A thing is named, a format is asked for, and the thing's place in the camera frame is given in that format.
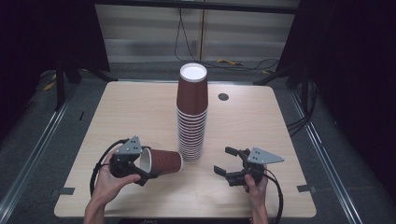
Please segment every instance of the black curtain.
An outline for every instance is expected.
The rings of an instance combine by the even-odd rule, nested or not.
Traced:
[[[1,0],[0,30],[0,138],[59,60],[109,71],[92,1]]]

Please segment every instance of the wrist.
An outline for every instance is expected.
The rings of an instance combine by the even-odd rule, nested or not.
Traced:
[[[268,214],[267,209],[264,205],[254,206],[251,208],[252,218],[254,224],[267,224]]]

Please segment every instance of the stack of paper cups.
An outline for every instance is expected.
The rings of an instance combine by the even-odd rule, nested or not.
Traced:
[[[202,155],[206,114],[206,68],[187,63],[180,69],[177,87],[178,150],[184,161],[197,161]]]

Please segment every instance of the white cup rim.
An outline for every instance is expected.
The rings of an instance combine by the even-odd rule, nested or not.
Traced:
[[[186,63],[180,68],[180,76],[188,82],[200,82],[206,78],[206,68],[198,63]]]

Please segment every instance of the forearm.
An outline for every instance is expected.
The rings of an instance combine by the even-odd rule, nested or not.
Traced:
[[[268,214],[265,206],[252,208],[253,224],[268,224]]]
[[[105,204],[90,201],[85,208],[84,224],[105,224]]]

